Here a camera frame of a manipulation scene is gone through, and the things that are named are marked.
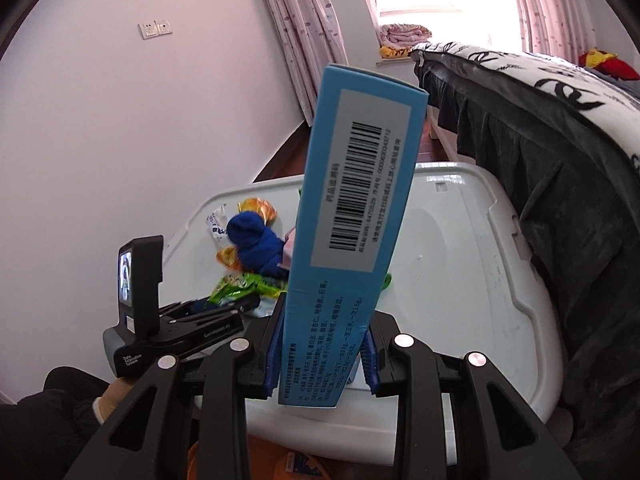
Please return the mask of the left hand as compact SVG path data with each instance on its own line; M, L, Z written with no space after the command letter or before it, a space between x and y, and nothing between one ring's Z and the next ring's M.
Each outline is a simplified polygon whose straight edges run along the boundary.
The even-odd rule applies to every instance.
M94 399L92 409L100 425L110 417L119 404L128 396L136 383L125 378L117 378L111 382L104 393Z

